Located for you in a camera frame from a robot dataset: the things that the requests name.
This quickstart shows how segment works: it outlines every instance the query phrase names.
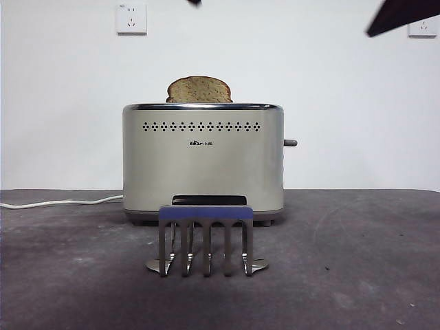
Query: gray table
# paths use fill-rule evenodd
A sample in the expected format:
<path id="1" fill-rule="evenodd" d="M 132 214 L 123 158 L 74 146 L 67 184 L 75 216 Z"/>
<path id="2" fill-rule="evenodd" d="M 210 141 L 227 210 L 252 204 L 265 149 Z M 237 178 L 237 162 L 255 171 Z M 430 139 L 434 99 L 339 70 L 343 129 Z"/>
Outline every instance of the gray table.
<path id="1" fill-rule="evenodd" d="M 98 199 L 120 191 L 7 190 L 3 202 Z M 285 217 L 254 229 L 270 267 L 192 275 L 144 268 L 157 228 L 135 227 L 122 204 L 1 211 L 3 330 L 440 329 L 440 193 L 287 190 Z"/>

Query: power cord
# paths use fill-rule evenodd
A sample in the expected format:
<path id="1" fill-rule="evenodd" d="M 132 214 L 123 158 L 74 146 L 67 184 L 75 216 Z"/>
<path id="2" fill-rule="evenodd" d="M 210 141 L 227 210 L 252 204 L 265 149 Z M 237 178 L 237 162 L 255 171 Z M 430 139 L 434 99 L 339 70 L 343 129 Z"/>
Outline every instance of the power cord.
<path id="1" fill-rule="evenodd" d="M 105 203 L 106 201 L 113 201 L 114 199 L 121 199 L 124 195 L 111 196 L 103 199 L 98 199 L 96 201 L 42 201 L 41 203 L 24 204 L 24 205 L 12 205 L 6 203 L 0 203 L 0 208 L 9 208 L 11 210 L 20 210 L 22 208 L 38 208 L 39 206 L 56 205 L 56 204 L 84 204 L 84 205 L 94 205 Z"/>

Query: electrical outlet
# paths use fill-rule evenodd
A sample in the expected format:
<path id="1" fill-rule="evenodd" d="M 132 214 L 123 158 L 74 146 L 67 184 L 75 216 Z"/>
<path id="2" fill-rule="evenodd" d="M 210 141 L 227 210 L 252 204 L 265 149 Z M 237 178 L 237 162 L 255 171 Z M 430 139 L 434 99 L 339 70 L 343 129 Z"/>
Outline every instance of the electrical outlet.
<path id="1" fill-rule="evenodd" d="M 410 38 L 432 39 L 437 36 L 437 17 L 422 19 L 408 25 Z"/>
<path id="2" fill-rule="evenodd" d="M 116 8 L 116 32 L 124 34 L 146 34 L 145 4 L 122 4 Z"/>

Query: toaster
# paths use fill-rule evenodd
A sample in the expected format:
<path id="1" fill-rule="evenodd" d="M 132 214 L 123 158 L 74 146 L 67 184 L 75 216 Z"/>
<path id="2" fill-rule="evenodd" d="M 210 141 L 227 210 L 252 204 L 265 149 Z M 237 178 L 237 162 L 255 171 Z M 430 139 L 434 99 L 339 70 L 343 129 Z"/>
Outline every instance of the toaster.
<path id="1" fill-rule="evenodd" d="M 122 117 L 123 203 L 134 223 L 157 221 L 165 205 L 249 205 L 265 224 L 280 216 L 281 107 L 131 104 Z"/>

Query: white wall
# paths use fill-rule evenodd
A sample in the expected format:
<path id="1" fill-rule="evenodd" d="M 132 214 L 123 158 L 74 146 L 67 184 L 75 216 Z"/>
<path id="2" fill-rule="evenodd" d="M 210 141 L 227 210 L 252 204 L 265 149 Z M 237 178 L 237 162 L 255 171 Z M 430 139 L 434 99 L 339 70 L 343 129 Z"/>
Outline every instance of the white wall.
<path id="1" fill-rule="evenodd" d="M 124 105 L 177 78 L 285 109 L 288 188 L 440 190 L 440 40 L 364 31 L 380 0 L 2 1 L 2 188 L 121 188 Z"/>

